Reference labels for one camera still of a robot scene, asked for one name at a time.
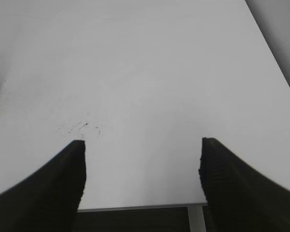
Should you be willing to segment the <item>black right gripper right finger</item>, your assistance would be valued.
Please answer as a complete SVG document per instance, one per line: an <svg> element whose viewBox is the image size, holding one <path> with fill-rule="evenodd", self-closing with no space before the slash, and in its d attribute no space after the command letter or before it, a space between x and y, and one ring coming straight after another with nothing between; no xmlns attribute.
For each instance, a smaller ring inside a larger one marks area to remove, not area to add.
<svg viewBox="0 0 290 232"><path fill-rule="evenodd" d="M202 139L199 176L217 232L290 232L290 191L215 138Z"/></svg>

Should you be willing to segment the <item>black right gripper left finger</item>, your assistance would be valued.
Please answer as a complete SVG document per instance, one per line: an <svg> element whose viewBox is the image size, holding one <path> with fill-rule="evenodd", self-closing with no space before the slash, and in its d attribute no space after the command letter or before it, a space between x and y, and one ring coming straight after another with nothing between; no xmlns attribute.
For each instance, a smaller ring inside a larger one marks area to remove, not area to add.
<svg viewBox="0 0 290 232"><path fill-rule="evenodd" d="M74 140L0 194L0 232L71 232L87 179L86 144Z"/></svg>

